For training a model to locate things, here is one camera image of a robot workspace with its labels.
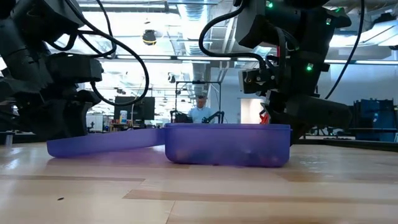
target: wooden tabletop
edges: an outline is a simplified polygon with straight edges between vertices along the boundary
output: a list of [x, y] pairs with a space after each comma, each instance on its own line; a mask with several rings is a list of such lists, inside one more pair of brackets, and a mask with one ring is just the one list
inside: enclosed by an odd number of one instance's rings
[[1, 223], [398, 223], [398, 154], [294, 146], [281, 169], [176, 165], [163, 147], [0, 149]]

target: ceiling light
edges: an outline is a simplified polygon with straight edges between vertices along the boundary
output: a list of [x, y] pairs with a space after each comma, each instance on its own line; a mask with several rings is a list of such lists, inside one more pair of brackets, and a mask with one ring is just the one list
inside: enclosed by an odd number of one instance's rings
[[347, 60], [325, 60], [325, 63], [329, 64], [344, 64]]
[[398, 45], [398, 35], [391, 37], [390, 39], [381, 42], [379, 46], [395, 46]]
[[243, 62], [258, 62], [258, 60], [255, 58], [238, 58], [237, 60]]
[[209, 62], [209, 61], [197, 61], [197, 60], [194, 60], [194, 61], [182, 61], [182, 63], [189, 63], [190, 65], [191, 64], [199, 64], [199, 63], [201, 63], [201, 64], [210, 64], [211, 62]]
[[211, 61], [214, 61], [214, 60], [216, 60], [216, 61], [219, 61], [219, 60], [222, 60], [222, 61], [231, 60], [230, 57], [192, 57], [192, 56], [179, 56], [179, 57], [177, 57], [177, 59], [178, 60], [204, 60], [204, 61], [206, 61], [206, 60], [211, 60]]
[[383, 61], [383, 60], [357, 60], [357, 65], [398, 65], [398, 61]]
[[[97, 3], [96, 4], [79, 4], [79, 6], [80, 7], [93, 7], [93, 8], [100, 7]], [[155, 5], [155, 4], [154, 5], [150, 5], [150, 4], [143, 4], [143, 5], [140, 5], [140, 4], [103, 4], [103, 6], [105, 8], [107, 8], [107, 7], [118, 7], [118, 8], [121, 8], [121, 7], [126, 7], [126, 8], [127, 7], [161, 8], [161, 7], [163, 7], [163, 6], [159, 6], [159, 5]], [[173, 5], [171, 5], [170, 8], [176, 9], [176, 7]]]
[[[151, 55], [143, 55], [140, 56], [141, 59], [143, 60], [170, 60], [171, 57], [170, 56], [151, 56]], [[136, 60], [136, 58], [132, 55], [118, 55], [118, 59], [134, 59]]]
[[[199, 40], [177, 40], [178, 43], [197, 43]], [[203, 44], [212, 44], [213, 41], [203, 41]]]

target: red object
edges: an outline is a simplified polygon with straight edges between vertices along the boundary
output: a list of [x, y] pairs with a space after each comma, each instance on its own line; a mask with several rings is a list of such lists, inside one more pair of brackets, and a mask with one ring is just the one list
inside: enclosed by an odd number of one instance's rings
[[269, 124], [269, 114], [265, 113], [265, 115], [260, 115], [260, 118], [260, 124]]

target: computer monitor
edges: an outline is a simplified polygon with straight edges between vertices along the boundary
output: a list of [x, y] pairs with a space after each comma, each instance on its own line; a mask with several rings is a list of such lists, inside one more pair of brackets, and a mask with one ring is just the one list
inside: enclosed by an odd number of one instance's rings
[[[134, 100], [135, 96], [117, 96], [115, 98], [116, 103], [125, 103]], [[131, 108], [132, 106], [115, 106], [113, 119], [120, 118], [120, 111], [127, 111], [127, 119], [131, 119]], [[134, 120], [155, 120], [155, 98], [145, 97], [140, 102], [134, 105], [134, 111], [132, 112]]]

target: blue shirt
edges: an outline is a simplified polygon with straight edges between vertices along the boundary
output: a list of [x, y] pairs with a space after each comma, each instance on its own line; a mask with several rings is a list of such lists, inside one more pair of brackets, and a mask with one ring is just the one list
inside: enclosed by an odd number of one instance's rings
[[209, 118], [213, 114], [214, 113], [208, 107], [203, 107], [200, 109], [195, 107], [189, 111], [188, 116], [192, 118], [192, 121], [194, 123], [201, 123], [203, 118]]

